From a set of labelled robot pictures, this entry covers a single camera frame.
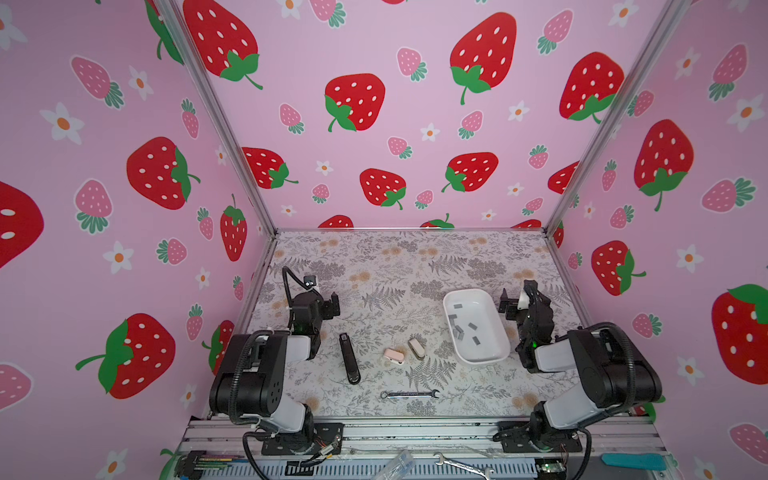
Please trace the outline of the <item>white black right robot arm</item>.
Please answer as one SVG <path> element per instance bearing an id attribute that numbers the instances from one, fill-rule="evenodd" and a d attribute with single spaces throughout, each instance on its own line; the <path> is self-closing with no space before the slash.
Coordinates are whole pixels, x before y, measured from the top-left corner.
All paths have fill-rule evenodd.
<path id="1" fill-rule="evenodd" d="M 516 323 L 515 348 L 531 374 L 574 370 L 578 384 L 560 396 L 538 403 L 526 424 L 500 425 L 493 440 L 549 451 L 565 436 L 662 397 L 662 383 L 653 367 L 617 325 L 602 322 L 553 337 L 551 299 L 538 283 L 526 280 L 520 296 L 502 293 L 499 311 Z"/>

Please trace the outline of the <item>pink mini stapler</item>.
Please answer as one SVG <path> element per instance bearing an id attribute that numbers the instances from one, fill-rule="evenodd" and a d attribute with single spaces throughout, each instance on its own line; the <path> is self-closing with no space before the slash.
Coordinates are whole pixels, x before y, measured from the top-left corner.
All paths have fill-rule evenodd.
<path id="1" fill-rule="evenodd" d="M 390 348 L 387 348 L 384 350 L 383 356 L 389 361 L 397 363 L 398 365 L 403 365 L 405 361 L 404 353 L 398 350 L 390 349 Z"/>

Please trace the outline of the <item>beige mini stapler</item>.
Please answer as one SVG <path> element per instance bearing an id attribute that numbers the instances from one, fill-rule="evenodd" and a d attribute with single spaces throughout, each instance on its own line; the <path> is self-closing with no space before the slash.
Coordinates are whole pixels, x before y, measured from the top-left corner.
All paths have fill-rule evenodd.
<path id="1" fill-rule="evenodd" d="M 424 346 L 421 344 L 421 342 L 416 338 L 411 338 L 408 341 L 408 346 L 411 349 L 413 355 L 418 360 L 424 360 L 426 358 L 426 350 Z"/>

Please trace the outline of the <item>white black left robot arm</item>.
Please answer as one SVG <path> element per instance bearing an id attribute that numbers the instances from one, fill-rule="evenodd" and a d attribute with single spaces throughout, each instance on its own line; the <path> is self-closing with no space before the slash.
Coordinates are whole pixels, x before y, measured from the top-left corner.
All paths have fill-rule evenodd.
<path id="1" fill-rule="evenodd" d="M 281 271 L 288 300 L 285 330 L 259 330 L 232 337 L 209 392 L 209 408 L 235 425 L 258 425 L 276 435 L 309 436 L 314 428 L 311 408 L 284 392 L 286 367 L 318 354 L 323 322 L 340 314 L 338 296 L 326 300 L 317 277 Z"/>

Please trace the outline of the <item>black stapler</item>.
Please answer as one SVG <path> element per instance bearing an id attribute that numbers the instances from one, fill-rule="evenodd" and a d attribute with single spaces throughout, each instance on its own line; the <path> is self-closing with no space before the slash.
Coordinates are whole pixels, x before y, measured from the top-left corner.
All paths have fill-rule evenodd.
<path id="1" fill-rule="evenodd" d="M 347 333 L 339 335 L 342 358 L 346 370 L 347 380 L 352 385 L 357 385 L 361 381 L 359 365 L 353 350 L 352 342 Z"/>

